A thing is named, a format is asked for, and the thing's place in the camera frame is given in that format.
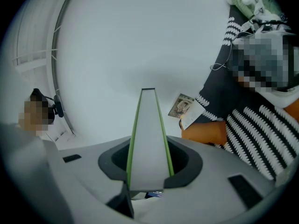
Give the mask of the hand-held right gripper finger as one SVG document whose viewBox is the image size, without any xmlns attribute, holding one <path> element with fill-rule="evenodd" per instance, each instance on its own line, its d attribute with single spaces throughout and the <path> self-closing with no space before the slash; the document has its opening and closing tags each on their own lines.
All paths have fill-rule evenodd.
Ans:
<svg viewBox="0 0 299 224">
<path fill-rule="evenodd" d="M 157 92 L 141 90 L 127 160 L 131 191 L 159 191 L 174 175 L 168 141 Z"/>
</svg>

